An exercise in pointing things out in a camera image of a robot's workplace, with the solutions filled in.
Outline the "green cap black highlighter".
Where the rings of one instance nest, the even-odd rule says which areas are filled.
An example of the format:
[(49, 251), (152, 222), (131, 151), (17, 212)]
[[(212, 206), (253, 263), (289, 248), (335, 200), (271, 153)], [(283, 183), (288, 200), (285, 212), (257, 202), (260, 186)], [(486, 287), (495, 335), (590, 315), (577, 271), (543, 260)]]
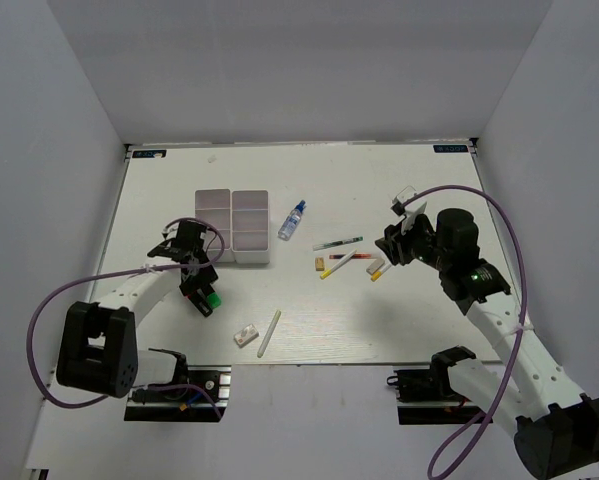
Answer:
[(222, 300), (216, 292), (207, 296), (194, 293), (189, 296), (189, 300), (205, 318), (209, 317), (215, 309), (222, 305)]

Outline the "white marker yellow cap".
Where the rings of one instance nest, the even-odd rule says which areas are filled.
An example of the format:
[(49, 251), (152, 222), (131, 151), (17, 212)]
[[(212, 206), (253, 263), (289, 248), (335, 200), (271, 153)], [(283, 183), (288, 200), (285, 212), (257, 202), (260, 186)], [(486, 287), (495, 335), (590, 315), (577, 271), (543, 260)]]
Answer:
[(341, 267), (343, 267), (344, 265), (346, 265), (350, 260), (351, 260), (351, 256), (353, 254), (357, 253), (357, 250), (352, 250), (350, 252), (348, 252), (348, 256), (344, 257), (343, 259), (338, 260), (337, 263), (335, 263), (334, 265), (332, 265), (331, 267), (327, 268), (326, 270), (324, 270), (321, 275), (320, 275), (320, 279), (321, 280), (325, 280), (326, 278), (328, 278), (332, 273), (334, 273), (335, 271), (339, 270)]

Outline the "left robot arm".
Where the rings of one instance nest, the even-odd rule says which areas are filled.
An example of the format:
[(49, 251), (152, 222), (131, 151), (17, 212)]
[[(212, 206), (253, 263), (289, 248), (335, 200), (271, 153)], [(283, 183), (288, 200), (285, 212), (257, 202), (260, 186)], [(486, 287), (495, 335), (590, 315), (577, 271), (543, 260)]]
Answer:
[(221, 305), (213, 288), (214, 263), (225, 243), (210, 224), (173, 222), (147, 254), (148, 264), (109, 294), (76, 302), (66, 313), (56, 378), (60, 385), (123, 398), (134, 388), (155, 386), (178, 399), (190, 387), (186, 357), (176, 351), (140, 350), (137, 327), (171, 293), (180, 293), (204, 317)]

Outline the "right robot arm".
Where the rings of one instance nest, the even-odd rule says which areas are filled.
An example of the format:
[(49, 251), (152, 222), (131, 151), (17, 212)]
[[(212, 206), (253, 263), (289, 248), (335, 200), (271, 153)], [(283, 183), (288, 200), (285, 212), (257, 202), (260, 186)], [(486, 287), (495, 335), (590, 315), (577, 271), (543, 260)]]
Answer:
[(453, 347), (431, 359), (432, 390), (493, 409), (493, 422), (536, 479), (599, 462), (599, 397), (589, 397), (557, 364), (504, 277), (481, 258), (478, 236), (473, 215), (451, 208), (436, 221), (409, 212), (375, 242), (392, 265), (417, 260), (435, 269), (446, 296), (512, 369), (510, 380), (499, 379), (472, 351)]

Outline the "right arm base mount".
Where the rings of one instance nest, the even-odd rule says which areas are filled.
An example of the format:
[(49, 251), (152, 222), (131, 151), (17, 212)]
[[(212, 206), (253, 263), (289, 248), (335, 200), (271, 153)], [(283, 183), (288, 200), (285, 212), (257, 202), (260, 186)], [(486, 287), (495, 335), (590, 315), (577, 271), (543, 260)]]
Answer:
[(395, 390), (401, 426), (463, 425), (481, 412), (459, 394), (443, 396), (428, 369), (394, 370), (386, 384)]

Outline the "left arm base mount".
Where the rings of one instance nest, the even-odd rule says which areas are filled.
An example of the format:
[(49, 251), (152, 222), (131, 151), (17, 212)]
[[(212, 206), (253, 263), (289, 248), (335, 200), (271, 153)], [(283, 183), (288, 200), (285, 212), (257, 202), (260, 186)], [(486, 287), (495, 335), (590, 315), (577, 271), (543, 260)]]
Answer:
[(184, 386), (174, 390), (151, 387), (131, 391), (126, 422), (219, 423), (228, 406), (232, 369), (229, 366), (190, 367)]

